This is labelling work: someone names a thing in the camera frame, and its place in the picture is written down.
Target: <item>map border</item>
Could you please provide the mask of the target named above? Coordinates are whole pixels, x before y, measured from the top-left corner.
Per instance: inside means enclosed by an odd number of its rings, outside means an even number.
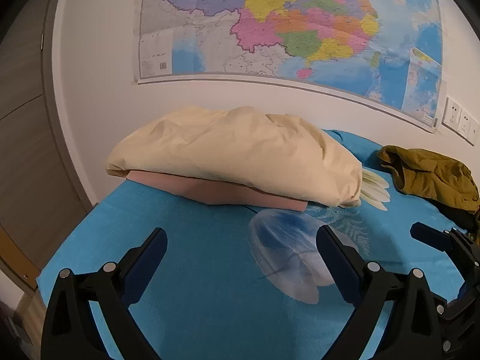
[[[443,114],[446,106],[446,82],[443,80],[443,64],[440,76],[440,88],[438,91],[437,108],[435,110],[435,116],[433,117],[433,126],[430,126],[426,122],[422,122],[401,110],[394,108],[390,105],[377,102],[369,99],[368,97],[344,91],[338,88],[332,88],[327,85],[312,84],[309,81],[301,79],[283,78],[281,76],[267,76],[248,73],[193,73],[193,74],[168,74],[163,76],[150,76],[148,78],[141,77],[140,72],[140,28],[142,19],[143,0],[135,0],[135,23],[133,30],[133,78],[137,85],[145,85],[150,83],[172,83],[181,81],[225,81],[225,82],[240,82],[240,83],[253,83],[263,85],[273,85],[283,88],[299,89],[307,92],[318,93],[321,95],[327,95],[342,100],[347,100],[352,103],[364,105],[375,111],[382,112],[384,114],[400,119],[411,125],[421,128],[422,130],[435,134],[441,124]],[[440,10],[440,20],[442,20],[442,12]]]

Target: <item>metal screw head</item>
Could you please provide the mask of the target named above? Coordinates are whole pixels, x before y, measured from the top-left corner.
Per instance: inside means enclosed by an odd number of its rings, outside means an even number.
[[[444,352],[448,352],[450,350],[450,348],[452,347],[452,344],[450,344],[450,341],[446,340],[443,345],[443,351]]]
[[[372,271],[372,272],[378,272],[380,271],[380,265],[378,265],[375,261],[370,261],[367,264],[367,268]]]
[[[114,262],[108,262],[103,266],[105,272],[113,272],[117,268],[117,264]]]
[[[412,273],[417,279],[423,278],[423,272],[418,268],[414,268]]]
[[[62,279],[64,278],[68,278],[68,275],[70,274],[70,269],[68,268],[65,268],[65,269],[62,269],[60,271],[60,273],[58,274],[58,276],[60,276]]]

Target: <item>folded cloth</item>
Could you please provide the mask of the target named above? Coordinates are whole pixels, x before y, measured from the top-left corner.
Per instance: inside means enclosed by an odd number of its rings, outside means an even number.
[[[462,162],[432,151],[398,146],[384,146],[377,155],[382,166],[391,169],[393,182],[401,192],[470,214],[478,211],[479,192]]]
[[[141,127],[115,146],[110,175],[129,170],[229,181],[327,206],[359,205],[362,165],[298,116],[253,107],[189,107]]]
[[[246,185],[227,181],[205,180],[144,170],[131,170],[127,179],[205,204],[245,204],[305,211],[308,203],[304,200],[272,195]]]

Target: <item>blue bedsheet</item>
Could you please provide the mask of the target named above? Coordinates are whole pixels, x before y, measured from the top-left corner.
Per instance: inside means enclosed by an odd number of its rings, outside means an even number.
[[[362,161],[380,169],[379,145],[352,134],[329,134]],[[417,221],[454,226],[428,202],[402,195],[390,174],[388,211],[363,203],[340,209],[310,204],[306,213],[348,235],[366,260],[407,273],[421,268],[430,288],[453,299],[461,276],[446,254],[410,237]],[[45,303],[58,272],[93,272],[142,244],[155,227],[169,246],[141,300],[130,307],[136,323],[165,359],[320,359],[342,330],[353,307],[335,285],[318,287],[317,304],[291,298],[262,274],[249,245],[249,223],[260,208],[208,206],[126,180],[65,240],[38,278]],[[386,305],[363,358],[371,357],[388,318]],[[121,359],[97,304],[95,320],[111,357]]]

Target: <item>black bracket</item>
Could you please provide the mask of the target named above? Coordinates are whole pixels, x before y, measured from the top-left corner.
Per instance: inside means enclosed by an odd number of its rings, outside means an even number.
[[[323,360],[358,360],[378,322],[383,305],[393,308],[371,360],[468,360],[479,358],[480,247],[456,229],[440,232],[415,223],[413,238],[448,254],[465,279],[457,299],[447,303],[431,292],[423,271],[386,271],[343,245],[329,226],[317,232],[317,248],[345,302],[355,307]],[[99,271],[58,274],[46,312],[42,360],[111,359],[98,333],[90,302],[98,302],[125,360],[159,360],[128,311],[140,300],[167,250],[167,235],[155,229],[118,264]]]
[[[140,247],[118,264],[97,272],[74,274],[62,269],[50,297],[42,334],[42,360],[111,359],[98,333],[89,302],[98,302],[125,360],[160,360],[140,331],[128,306],[140,300],[167,251],[167,235],[156,228]]]
[[[431,292],[419,268],[398,274],[385,271],[377,262],[363,261],[354,248],[339,241],[329,226],[320,227],[318,251],[345,302],[355,306],[323,360],[357,360],[387,300],[393,300],[394,305],[372,360],[479,357],[480,247],[456,229],[440,232],[415,223],[410,233],[451,258],[465,279],[458,299],[447,304]]]

